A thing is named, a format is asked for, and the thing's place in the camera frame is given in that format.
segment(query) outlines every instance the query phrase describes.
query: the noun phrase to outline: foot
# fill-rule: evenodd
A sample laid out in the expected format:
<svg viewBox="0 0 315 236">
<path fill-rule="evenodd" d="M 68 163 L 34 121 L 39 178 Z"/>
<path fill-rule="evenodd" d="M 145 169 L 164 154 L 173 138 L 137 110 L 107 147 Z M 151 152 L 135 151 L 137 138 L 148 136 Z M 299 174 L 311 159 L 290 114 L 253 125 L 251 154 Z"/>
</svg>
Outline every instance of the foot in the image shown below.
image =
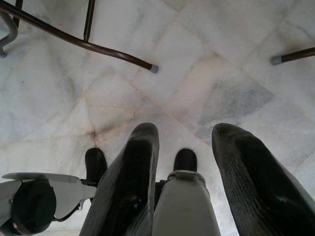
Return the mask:
<svg viewBox="0 0 315 236">
<path fill-rule="evenodd" d="M 180 150 L 175 157 L 174 171 L 186 170 L 197 172 L 197 156 L 196 154 L 187 148 Z"/>
<path fill-rule="evenodd" d="M 85 153 L 85 167 L 87 170 L 87 181 L 99 183 L 107 170 L 104 153 L 99 148 L 91 148 Z"/>
</svg>

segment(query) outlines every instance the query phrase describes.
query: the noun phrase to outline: metal chair leg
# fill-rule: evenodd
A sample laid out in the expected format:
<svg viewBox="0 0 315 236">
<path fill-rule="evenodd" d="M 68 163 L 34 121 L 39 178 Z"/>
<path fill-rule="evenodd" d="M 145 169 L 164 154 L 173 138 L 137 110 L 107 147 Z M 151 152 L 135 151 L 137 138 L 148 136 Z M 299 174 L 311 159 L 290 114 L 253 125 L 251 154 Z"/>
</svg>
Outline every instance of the metal chair leg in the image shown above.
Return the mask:
<svg viewBox="0 0 315 236">
<path fill-rule="evenodd" d="M 298 59 L 308 58 L 312 56 L 315 56 L 315 48 L 308 48 L 308 49 L 301 50 L 295 53 L 290 53 L 283 56 L 271 58 L 271 64 L 279 65 L 287 61 L 298 60 Z"/>
<path fill-rule="evenodd" d="M 18 28 L 8 13 L 0 11 L 0 16 L 10 30 L 7 36 L 0 39 L 0 57 L 3 58 L 6 56 L 3 47 L 12 42 L 18 36 Z"/>
</svg>

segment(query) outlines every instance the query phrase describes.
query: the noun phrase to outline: floor tile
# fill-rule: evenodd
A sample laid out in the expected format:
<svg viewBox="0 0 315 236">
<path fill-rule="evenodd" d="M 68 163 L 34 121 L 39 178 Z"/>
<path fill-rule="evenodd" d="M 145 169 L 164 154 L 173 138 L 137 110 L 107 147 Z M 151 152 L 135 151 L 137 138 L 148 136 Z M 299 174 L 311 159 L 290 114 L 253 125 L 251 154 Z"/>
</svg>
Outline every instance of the floor tile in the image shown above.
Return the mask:
<svg viewBox="0 0 315 236">
<path fill-rule="evenodd" d="M 266 88 L 315 120 L 315 59 L 300 59 L 277 66 L 270 63 L 271 57 L 313 46 L 314 39 L 307 33 L 307 29 L 295 26 L 288 18 L 245 61 L 243 68 Z"/>
<path fill-rule="evenodd" d="M 5 155 L 7 160 L 7 168 L 5 170 L 1 165 L 0 175 L 14 172 L 44 172 L 85 178 L 84 155 L 88 149 L 93 147 L 95 147 L 93 135 L 9 144 L 4 153 L 0 148 L 1 160 L 3 160 L 2 155 Z M 82 211 L 75 212 L 64 222 L 53 222 L 49 230 L 81 229 L 89 207 L 90 202 L 86 201 Z"/>
<path fill-rule="evenodd" d="M 42 233 L 39 233 L 39 236 L 54 236 L 58 233 L 60 236 L 78 236 L 80 234 L 80 230 L 59 230 L 58 232 L 56 231 L 44 231 Z"/>
<path fill-rule="evenodd" d="M 197 38 L 175 23 L 152 55 L 160 65 L 158 74 L 141 70 L 133 84 L 156 103 L 164 104 L 176 92 L 194 63 L 211 54 Z"/>
<path fill-rule="evenodd" d="M 198 172 L 206 179 L 222 235 L 236 232 L 211 148 L 157 107 L 152 107 L 151 111 L 139 110 L 132 120 L 126 120 L 120 126 L 96 135 L 96 144 L 109 156 L 109 162 L 112 162 L 124 147 L 136 125 L 142 122 L 155 124 L 159 132 L 156 180 L 165 179 L 172 172 L 175 155 L 180 149 L 191 148 L 198 158 Z"/>
<path fill-rule="evenodd" d="M 175 14 L 156 0 L 99 1 L 91 41 L 145 59 Z"/>
<path fill-rule="evenodd" d="M 167 109 L 209 145 L 217 123 L 249 130 L 293 173 L 315 149 L 312 121 L 218 56 L 194 66 Z"/>
</svg>

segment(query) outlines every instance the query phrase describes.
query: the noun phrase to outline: white plastic part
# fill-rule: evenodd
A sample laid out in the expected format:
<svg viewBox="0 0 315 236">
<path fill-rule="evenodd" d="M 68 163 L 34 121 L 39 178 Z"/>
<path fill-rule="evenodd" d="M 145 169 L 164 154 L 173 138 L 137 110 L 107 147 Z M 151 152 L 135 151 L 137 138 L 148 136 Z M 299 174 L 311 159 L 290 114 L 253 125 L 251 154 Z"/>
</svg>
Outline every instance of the white plastic part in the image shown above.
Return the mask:
<svg viewBox="0 0 315 236">
<path fill-rule="evenodd" d="M 219 236 L 218 223 L 204 178 L 174 171 L 161 192 L 153 220 L 153 236 Z"/>
<path fill-rule="evenodd" d="M 29 181 L 32 179 L 48 179 L 50 186 L 54 188 L 57 199 L 55 217 L 64 218 L 80 203 L 82 209 L 86 199 L 93 198 L 96 188 L 83 185 L 76 176 L 58 175 L 50 173 L 11 173 L 4 175 L 3 178 Z"/>
</svg>

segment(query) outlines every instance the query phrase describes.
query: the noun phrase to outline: white marble tile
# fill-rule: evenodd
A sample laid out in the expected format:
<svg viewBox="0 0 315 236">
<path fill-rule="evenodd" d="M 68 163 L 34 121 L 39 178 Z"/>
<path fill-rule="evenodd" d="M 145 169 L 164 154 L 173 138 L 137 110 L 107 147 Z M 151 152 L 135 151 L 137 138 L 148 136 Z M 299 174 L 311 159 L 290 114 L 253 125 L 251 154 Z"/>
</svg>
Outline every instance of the white marble tile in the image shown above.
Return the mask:
<svg viewBox="0 0 315 236">
<path fill-rule="evenodd" d="M 65 58 L 59 60 L 51 40 L 46 36 L 33 43 L 34 50 L 25 55 L 23 63 L 2 84 L 0 129 L 5 133 L 0 138 L 2 143 L 58 134 L 56 128 L 73 111 L 72 117 L 82 116 L 81 127 L 90 130 L 87 112 L 78 103 L 84 92 L 84 77 L 76 76 L 79 72 L 72 73 L 77 69 L 67 67 L 69 64 L 62 64 Z M 72 133 L 62 131 L 60 135 L 83 134 L 84 130 L 78 128 Z"/>
<path fill-rule="evenodd" d="M 270 58 L 313 47 L 314 38 L 307 29 L 296 27 L 285 19 L 277 31 L 244 63 L 243 68 L 269 90 L 291 102 L 298 110 L 315 120 L 315 58 L 270 64 Z"/>
<path fill-rule="evenodd" d="M 23 9 L 82 38 L 87 3 L 28 0 Z M 313 0 L 97 1 L 90 41 L 155 62 L 156 75 L 21 22 L 0 63 L 0 174 L 85 177 L 86 150 L 101 148 L 111 164 L 132 129 L 152 122 L 157 180 L 172 171 L 179 149 L 193 149 L 221 235 L 236 236 L 210 145 L 213 125 L 230 122 L 259 137 L 314 198 L 315 124 L 299 111 L 315 118 L 315 61 L 269 64 L 314 46 L 314 7 Z M 89 206 L 42 235 L 78 235 Z"/>
<path fill-rule="evenodd" d="M 162 0 L 162 2 L 164 2 L 176 11 L 181 11 L 184 6 L 187 5 L 189 0 Z"/>
<path fill-rule="evenodd" d="M 5 180 L 2 179 L 1 176 L 8 173 L 8 161 L 6 153 L 6 146 L 0 146 L 0 183 L 5 182 Z"/>
<path fill-rule="evenodd" d="M 312 121 L 219 56 L 194 66 L 167 109 L 209 145 L 215 124 L 241 126 L 293 173 L 315 148 Z"/>
<path fill-rule="evenodd" d="M 314 183 L 314 170 L 315 170 L 315 155 L 311 155 L 309 159 L 301 166 L 295 174 L 300 184 L 315 199 L 315 183 Z"/>
<path fill-rule="evenodd" d="M 45 140 L 33 140 L 7 145 L 4 155 L 6 170 L 0 168 L 1 176 L 13 172 L 47 172 L 86 177 L 85 152 L 95 147 L 93 135 L 69 136 Z M 81 229 L 90 202 L 82 211 L 74 213 L 64 222 L 54 222 L 49 230 Z"/>
<path fill-rule="evenodd" d="M 113 69 L 100 74 L 85 93 L 89 107 L 136 109 L 144 99 L 127 80 Z"/>
<path fill-rule="evenodd" d="M 287 21 L 294 24 L 300 30 L 304 30 L 309 36 L 315 38 L 315 4 L 313 0 L 300 0 L 299 4 L 288 15 Z"/>
<path fill-rule="evenodd" d="M 217 53 L 238 64 L 280 23 L 294 2 L 194 0 L 179 20 Z"/>
<path fill-rule="evenodd" d="M 160 66 L 157 74 L 141 70 L 133 84 L 158 104 L 176 92 L 186 73 L 202 57 L 212 52 L 182 26 L 175 23 L 156 47 L 152 57 Z"/>
</svg>

